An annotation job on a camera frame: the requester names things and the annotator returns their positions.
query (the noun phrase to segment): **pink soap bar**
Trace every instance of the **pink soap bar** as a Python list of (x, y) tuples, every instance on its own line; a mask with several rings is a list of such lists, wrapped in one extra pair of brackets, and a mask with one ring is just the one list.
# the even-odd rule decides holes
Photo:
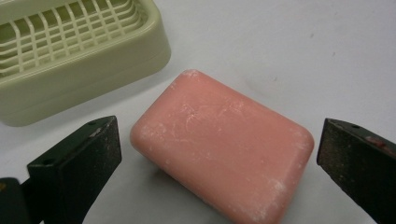
[(234, 223), (279, 223), (314, 147), (297, 123), (196, 70), (131, 131), (133, 146)]

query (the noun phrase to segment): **soap dish grid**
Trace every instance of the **soap dish grid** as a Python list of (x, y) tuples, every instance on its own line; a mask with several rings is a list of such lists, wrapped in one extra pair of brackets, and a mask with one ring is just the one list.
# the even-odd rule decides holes
[(141, 27), (134, 0), (77, 0), (0, 25), (0, 77), (66, 59)]

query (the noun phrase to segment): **table surface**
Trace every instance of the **table surface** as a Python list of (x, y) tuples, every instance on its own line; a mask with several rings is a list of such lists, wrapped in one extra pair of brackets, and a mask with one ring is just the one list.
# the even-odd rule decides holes
[(325, 118), (395, 142), (396, 1), (156, 1), (172, 48), (165, 68), (35, 124), (0, 124), (0, 176), (84, 123), (116, 115), (123, 161), (84, 223), (230, 223), (129, 142), (134, 123), (183, 70), (201, 70), (305, 126), (315, 149), (282, 223), (374, 223), (316, 165)]

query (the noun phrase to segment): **cream soap dish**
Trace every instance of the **cream soap dish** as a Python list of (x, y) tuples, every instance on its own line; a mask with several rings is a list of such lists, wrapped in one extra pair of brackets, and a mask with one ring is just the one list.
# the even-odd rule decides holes
[(27, 125), (161, 70), (151, 0), (0, 0), (0, 120)]

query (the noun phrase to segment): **metal jaw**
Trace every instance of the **metal jaw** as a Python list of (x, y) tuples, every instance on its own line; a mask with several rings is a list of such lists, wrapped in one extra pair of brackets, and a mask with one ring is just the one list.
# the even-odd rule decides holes
[(86, 123), (30, 162), (22, 185), (0, 179), (1, 223), (82, 223), (120, 162), (116, 117)]
[(378, 223), (396, 223), (396, 145), (356, 124), (326, 119), (317, 163)]

